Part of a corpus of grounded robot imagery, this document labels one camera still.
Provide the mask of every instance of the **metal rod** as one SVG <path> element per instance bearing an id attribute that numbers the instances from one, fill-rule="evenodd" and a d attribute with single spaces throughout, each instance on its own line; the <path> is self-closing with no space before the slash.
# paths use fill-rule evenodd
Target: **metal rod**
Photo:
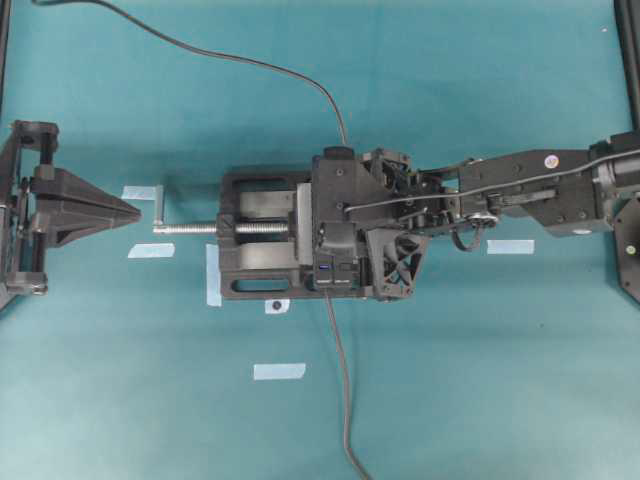
<path id="1" fill-rule="evenodd" d="M 156 185 L 156 202 L 153 225 L 164 225 L 164 185 Z"/>
<path id="2" fill-rule="evenodd" d="M 44 256 L 47 249 L 47 235 L 44 233 L 33 234 L 33 250 L 31 253 L 31 271 L 44 272 Z"/>
<path id="3" fill-rule="evenodd" d="M 53 145 L 51 143 L 51 134 L 43 133 L 40 138 L 40 165 L 53 163 Z"/>
<path id="4" fill-rule="evenodd" d="M 236 233 L 245 235 L 287 233 L 289 224 L 284 222 L 245 222 L 236 223 L 235 230 Z M 215 235 L 217 231 L 215 222 L 155 225 L 153 227 L 153 233 L 159 235 Z"/>

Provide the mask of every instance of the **tape strip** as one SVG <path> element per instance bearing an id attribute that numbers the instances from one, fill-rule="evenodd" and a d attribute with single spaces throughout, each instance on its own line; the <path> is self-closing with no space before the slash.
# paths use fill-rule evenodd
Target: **tape strip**
<path id="1" fill-rule="evenodd" d="M 222 306 L 220 293 L 220 264 L 218 263 L 218 246 L 207 244 L 207 305 Z"/>
<path id="2" fill-rule="evenodd" d="M 259 363 L 253 366 L 254 380 L 300 380 L 306 363 Z"/>
<path id="3" fill-rule="evenodd" d="M 175 252 L 173 243 L 138 243 L 129 250 L 128 258 L 169 258 Z"/>
<path id="4" fill-rule="evenodd" d="M 487 240 L 489 255 L 532 255 L 535 240 Z"/>
<path id="5" fill-rule="evenodd" d="M 137 187 L 125 185 L 122 189 L 123 200 L 155 200 L 156 187 Z"/>
<path id="6" fill-rule="evenodd" d="M 278 315 L 280 313 L 287 313 L 289 311 L 289 305 L 291 305 L 291 300 L 288 298 L 281 298 L 279 300 L 265 300 L 264 313 L 266 313 L 267 315 Z"/>

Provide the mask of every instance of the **black cable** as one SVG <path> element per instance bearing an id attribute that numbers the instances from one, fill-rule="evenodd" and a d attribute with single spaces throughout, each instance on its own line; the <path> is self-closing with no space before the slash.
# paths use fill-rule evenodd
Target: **black cable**
<path id="1" fill-rule="evenodd" d="M 522 185 L 525 183 L 538 182 L 540 180 L 546 180 L 548 178 L 556 178 L 556 177 L 564 177 L 567 175 L 573 175 L 575 173 L 580 173 L 585 170 L 589 170 L 590 168 L 595 167 L 596 165 L 600 165 L 601 163 L 608 162 L 609 160 L 615 160 L 617 158 L 626 157 L 628 155 L 636 155 L 640 153 L 640 149 L 631 150 L 628 152 L 621 153 L 612 153 L 610 155 L 606 155 L 604 157 L 597 158 L 595 160 L 591 160 L 590 162 L 585 163 L 579 167 L 572 168 L 570 170 L 565 170 L 564 172 L 556 172 L 556 173 L 545 173 L 544 175 L 536 175 L 533 177 L 522 178 L 520 180 L 514 180 L 512 182 L 507 183 L 499 183 L 496 185 L 488 185 L 486 187 L 474 188 L 472 190 L 466 190 L 464 192 L 455 192 L 455 193 L 434 193 L 429 195 L 416 195 L 411 197 L 401 197 L 401 198 L 391 198 L 389 200 L 382 200 L 380 202 L 371 202 L 371 203 L 363 203 L 361 205 L 352 205 L 344 209 L 345 213 L 352 212 L 354 210 L 360 210 L 362 208 L 372 208 L 372 207 L 381 207 L 384 205 L 391 205 L 394 203 L 402 203 L 409 202 L 415 200 L 433 200 L 437 198 L 461 198 L 467 197 L 469 195 L 475 195 L 482 192 L 487 192 L 489 190 L 495 190 L 500 188 L 509 188 L 515 187 L 518 185 Z"/>
<path id="2" fill-rule="evenodd" d="M 358 475 L 362 480 L 371 480 L 371 477 L 364 469 L 360 460 L 356 457 L 351 450 L 351 385 L 349 383 L 349 367 L 347 366 L 347 358 L 342 348 L 342 340 L 340 339 L 340 331 L 338 330 L 338 324 L 336 323 L 336 313 L 333 311 L 333 303 L 329 296 L 329 291 L 324 291 L 324 299 L 327 304 L 327 311 L 329 312 L 329 323 L 331 324 L 331 330 L 333 336 L 336 339 L 336 350 L 338 350 L 338 357 L 340 358 L 340 369 L 342 370 L 342 397 L 344 408 L 344 423 L 342 426 L 342 446 L 347 455 L 347 458 L 356 469 Z"/>
<path id="3" fill-rule="evenodd" d="M 482 225 L 478 225 L 476 227 L 476 233 L 473 234 L 473 240 L 469 245 L 465 245 L 460 238 L 460 234 L 458 230 L 455 228 L 451 230 L 451 240 L 453 240 L 453 244 L 456 246 L 458 250 L 463 252 L 472 252 L 476 248 L 480 246 L 482 242 L 482 234 L 484 233 L 484 227 Z"/>
<path id="4" fill-rule="evenodd" d="M 65 5 L 70 3 L 91 3 L 94 5 L 99 5 L 101 7 L 111 10 L 114 13 L 117 13 L 118 15 L 130 21 L 131 23 L 147 31 L 151 35 L 154 35 L 164 40 L 165 42 L 175 45 L 176 47 L 183 48 L 189 52 L 192 52 L 198 55 L 204 55 L 205 57 L 213 57 L 213 58 L 219 58 L 222 60 L 229 60 L 232 62 L 246 63 L 249 65 L 254 65 L 256 67 L 266 68 L 267 70 L 272 70 L 274 72 L 282 73 L 283 75 L 287 75 L 289 77 L 296 78 L 298 80 L 302 80 L 303 82 L 306 82 L 307 84 L 311 85 L 315 89 L 319 90 L 329 101 L 329 103 L 331 104 L 331 108 L 336 114 L 336 119 L 338 121 L 338 131 L 340 133 L 340 140 L 342 141 L 343 145 L 347 145 L 347 129 L 344 125 L 344 120 L 342 118 L 342 114 L 340 113 L 340 109 L 338 108 L 338 104 L 335 102 L 335 100 L 333 99 L 333 97 L 331 96 L 331 94 L 326 88 L 324 88 L 320 83 L 316 82 L 314 79 L 307 77 L 306 75 L 303 75 L 298 72 L 294 72 L 293 70 L 289 70 L 288 68 L 279 67 L 277 65 L 272 65 L 271 63 L 267 63 L 267 62 L 262 62 L 260 60 L 254 60 L 252 58 L 241 57 L 239 55 L 231 55 L 228 53 L 215 52 L 212 50 L 205 50 L 202 48 L 194 47 L 193 45 L 189 45 L 188 43 L 177 40 L 173 37 L 170 37 L 169 35 L 166 35 L 156 30 L 153 27 L 150 27 L 146 23 L 142 22 L 141 20 L 138 20 L 134 16 L 125 12 L 124 10 L 116 7 L 115 5 L 112 5 L 109 2 L 105 2 L 103 0 L 31 0 L 31 3 L 38 7 L 52 7 L 56 5 Z"/>

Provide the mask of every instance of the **threaded lead screw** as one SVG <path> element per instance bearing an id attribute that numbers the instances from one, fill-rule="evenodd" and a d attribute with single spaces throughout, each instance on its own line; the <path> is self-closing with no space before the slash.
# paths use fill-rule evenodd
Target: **threaded lead screw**
<path id="1" fill-rule="evenodd" d="M 153 233 L 159 235 L 215 235 L 218 229 L 215 222 L 178 223 L 172 225 L 154 225 Z M 264 235 L 287 233 L 289 225 L 282 222 L 236 223 L 236 233 Z"/>

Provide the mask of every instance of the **teal table surface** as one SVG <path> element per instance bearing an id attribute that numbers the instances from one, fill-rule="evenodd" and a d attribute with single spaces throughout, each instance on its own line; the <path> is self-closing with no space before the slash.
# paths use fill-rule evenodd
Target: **teal table surface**
<path id="1" fill-rule="evenodd" d="M 171 221 L 212 219 L 231 167 L 305 167 L 338 142 L 318 92 L 160 42 L 105 9 L 14 0 L 2 138 L 57 122 L 58 166 L 119 195 L 164 184 Z M 420 168 L 631 128 L 609 0 L 136 0 L 171 35 L 313 76 L 358 151 Z M 2 479 L 350 479 L 324 304 L 205 301 L 205 244 L 129 260 L 127 228 L 50 251 L 50 292 L 0 318 Z M 505 219 L 434 241 L 409 300 L 336 301 L 354 383 L 353 447 L 377 479 L 640 476 L 640 309 L 611 235 L 554 239 Z M 257 363 L 307 365 L 255 382 Z"/>

